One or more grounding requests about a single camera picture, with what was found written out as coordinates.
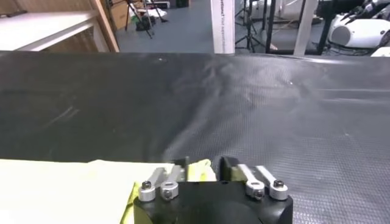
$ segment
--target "black table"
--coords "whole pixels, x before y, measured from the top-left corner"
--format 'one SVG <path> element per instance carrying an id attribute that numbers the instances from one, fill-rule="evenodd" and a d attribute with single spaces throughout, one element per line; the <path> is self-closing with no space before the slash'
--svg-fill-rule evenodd
<path id="1" fill-rule="evenodd" d="M 387 58 L 0 53 L 0 158 L 265 165 L 295 223 L 390 220 Z"/>

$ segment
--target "white banner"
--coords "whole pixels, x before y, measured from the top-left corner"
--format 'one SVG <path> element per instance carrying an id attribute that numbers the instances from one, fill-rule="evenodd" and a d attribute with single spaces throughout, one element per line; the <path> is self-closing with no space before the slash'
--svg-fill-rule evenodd
<path id="1" fill-rule="evenodd" d="M 234 54 L 234 0 L 210 0 L 215 54 Z"/>

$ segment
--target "white table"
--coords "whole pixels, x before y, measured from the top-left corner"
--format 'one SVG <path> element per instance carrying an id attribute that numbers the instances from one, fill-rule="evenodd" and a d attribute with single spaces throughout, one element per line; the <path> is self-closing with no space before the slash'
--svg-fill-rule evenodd
<path id="1" fill-rule="evenodd" d="M 26 13 L 0 19 L 0 51 L 40 51 L 90 27 L 99 52 L 108 52 L 98 13 Z"/>

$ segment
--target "metal stand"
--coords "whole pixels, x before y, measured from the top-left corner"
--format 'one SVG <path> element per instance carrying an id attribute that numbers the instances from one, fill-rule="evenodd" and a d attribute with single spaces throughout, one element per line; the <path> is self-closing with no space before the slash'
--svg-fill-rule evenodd
<path id="1" fill-rule="evenodd" d="M 126 0 L 126 2 L 127 2 L 127 15 L 126 15 L 126 26 L 125 26 L 124 30 L 127 31 L 127 25 L 128 25 L 128 22 L 129 22 L 129 14 L 130 14 L 130 13 L 129 13 L 129 9 L 132 10 L 132 12 L 133 12 L 134 15 L 136 16 L 136 18 L 139 20 L 139 22 L 140 22 L 140 23 L 142 24 L 142 26 L 144 27 L 144 24 L 142 23 L 141 18 L 138 16 L 137 12 L 136 12 L 135 9 L 132 7 L 130 0 Z M 147 29 L 146 29 L 145 27 L 144 27 L 144 29 L 145 29 L 146 33 L 149 35 L 149 37 L 150 37 L 151 39 L 153 39 L 153 38 L 152 38 L 152 35 L 149 33 L 149 31 L 147 31 Z"/>
<path id="2" fill-rule="evenodd" d="M 247 35 L 243 36 L 240 38 L 238 41 L 235 42 L 235 44 L 238 44 L 242 42 L 243 40 L 246 40 L 246 47 L 236 47 L 236 49 L 247 49 L 248 51 L 252 50 L 253 53 L 255 53 L 255 45 L 253 44 L 252 41 L 255 41 L 258 45 L 262 45 L 262 43 L 256 39 L 253 34 L 252 34 L 252 28 L 255 30 L 253 21 L 252 21 L 252 4 L 253 0 L 249 1 L 249 10 L 246 13 L 247 15 L 247 21 L 246 21 L 246 29 L 247 29 Z"/>
<path id="3" fill-rule="evenodd" d="M 267 1 L 268 0 L 264 0 L 264 6 L 267 5 Z M 337 0 L 332 0 L 332 8 L 328 11 L 328 16 L 325 18 L 325 26 L 324 26 L 324 29 L 322 30 L 322 35 L 321 35 L 321 40 L 320 40 L 320 43 L 318 44 L 317 46 L 317 49 L 314 49 L 314 50 L 306 50 L 305 51 L 305 54 L 310 54 L 310 55 L 321 55 L 323 49 L 324 49 L 324 46 L 325 46 L 325 42 L 326 42 L 326 39 L 328 37 L 328 32 L 329 32 L 329 28 L 330 28 L 330 24 L 332 23 L 332 19 L 334 17 L 334 5 Z M 303 17 L 303 10 L 305 8 L 305 4 L 306 4 L 306 0 L 303 0 L 302 1 L 302 8 L 301 8 L 301 12 L 300 12 L 300 15 L 299 15 L 299 22 L 298 22 L 298 26 L 300 26 L 300 23 L 301 23 L 301 20 L 302 20 L 302 17 Z M 275 10 L 276 10 L 276 0 L 271 0 L 271 7 L 270 7 L 270 12 L 269 12 L 269 18 L 266 19 L 266 15 L 267 15 L 267 7 L 264 7 L 264 10 L 263 10 L 263 24 L 262 24 L 262 28 L 261 28 L 261 31 L 262 32 L 266 32 L 266 36 L 267 36 L 267 39 L 266 39 L 266 50 L 265 50 L 265 53 L 266 54 L 293 54 L 294 50 L 287 50 L 287 49 L 278 49 L 278 50 L 271 50 L 271 40 L 272 40 L 272 30 L 273 30 L 273 25 L 274 24 L 277 24 L 278 21 L 274 21 L 274 18 L 275 18 Z"/>
<path id="4" fill-rule="evenodd" d="M 158 17 L 160 18 L 160 21 L 161 21 L 162 23 L 168 22 L 167 19 L 163 19 L 163 18 L 161 17 L 160 12 L 158 11 L 158 7 L 157 7 L 156 4 L 154 3 L 154 0 L 151 0 L 151 1 L 152 1 L 152 4 L 153 4 L 154 9 L 157 11 L 157 14 L 158 14 Z"/>
<path id="5" fill-rule="evenodd" d="M 236 13 L 236 15 L 234 15 L 234 17 L 236 18 L 241 12 L 243 12 L 243 23 L 240 24 L 240 23 L 235 23 L 237 25 L 240 25 L 240 26 L 245 26 L 245 14 L 247 14 L 247 11 L 246 11 L 246 0 L 244 0 L 244 7 L 238 11 L 238 13 Z"/>
<path id="6" fill-rule="evenodd" d="M 154 31 L 153 31 L 153 28 L 152 28 L 153 24 L 152 24 L 152 21 L 151 21 L 151 16 L 149 15 L 149 10 L 147 9 L 146 0 L 142 0 L 142 3 L 144 4 L 144 9 L 146 9 L 147 20 L 149 21 L 149 25 L 151 27 L 152 35 L 154 35 Z"/>

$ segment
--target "bolt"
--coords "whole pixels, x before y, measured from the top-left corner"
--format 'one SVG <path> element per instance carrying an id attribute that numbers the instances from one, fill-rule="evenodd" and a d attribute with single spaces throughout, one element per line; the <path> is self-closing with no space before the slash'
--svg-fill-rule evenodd
<path id="1" fill-rule="evenodd" d="M 274 181 L 274 187 L 283 187 L 285 184 L 281 180 Z"/>
<path id="2" fill-rule="evenodd" d="M 253 193 L 253 196 L 255 196 L 255 198 L 257 200 L 261 200 L 264 197 L 264 192 L 262 192 L 262 191 L 255 191 Z"/>
<path id="3" fill-rule="evenodd" d="M 142 183 L 142 189 L 146 190 L 146 189 L 150 189 L 152 187 L 152 183 L 150 181 L 144 181 Z"/>
<path id="4" fill-rule="evenodd" d="M 172 192 L 169 191 L 169 190 L 165 190 L 163 192 L 163 196 L 164 196 L 165 199 L 170 199 L 172 197 Z"/>

